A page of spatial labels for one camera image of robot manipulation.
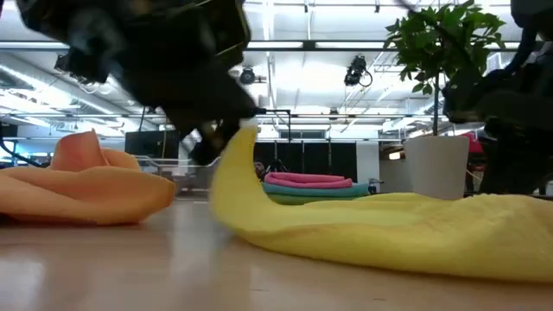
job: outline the teal cloth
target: teal cloth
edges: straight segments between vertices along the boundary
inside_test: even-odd
[[[353,184],[353,187],[340,189],[313,189],[313,188],[294,188],[272,185],[266,182],[261,183],[263,190],[267,194],[284,194],[309,197],[361,197],[369,194],[368,184]]]
[[[268,194],[270,199],[283,205],[304,205],[322,200],[355,200],[359,197],[304,197],[283,194]]]

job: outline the table surface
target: table surface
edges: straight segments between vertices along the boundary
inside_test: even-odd
[[[140,226],[0,229],[0,310],[551,310],[553,286],[425,276],[260,250],[205,201]]]

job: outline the orange cloth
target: orange cloth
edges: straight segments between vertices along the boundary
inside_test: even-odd
[[[101,149],[93,131],[63,137],[49,168],[0,170],[0,213],[22,221],[136,223],[174,195],[173,182],[141,172],[131,155]]]

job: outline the white pot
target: white pot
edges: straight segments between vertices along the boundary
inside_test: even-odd
[[[468,144],[464,136],[425,136],[405,142],[413,192],[437,199],[462,199]]]

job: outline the overhead camera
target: overhead camera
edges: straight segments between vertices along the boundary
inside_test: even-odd
[[[361,79],[363,79],[363,77],[366,75],[371,78],[371,82],[367,85],[361,83]],[[352,61],[352,65],[347,68],[346,77],[344,78],[344,84],[346,86],[360,85],[363,87],[368,87],[372,84],[372,75],[366,70],[365,56],[355,56]]]
[[[329,114],[337,115],[338,114],[338,108],[331,108]],[[330,121],[336,121],[336,120],[338,120],[338,118],[337,117],[330,117],[329,120]]]
[[[244,86],[249,86],[256,81],[256,74],[253,72],[253,68],[246,67],[240,74],[240,83]]]

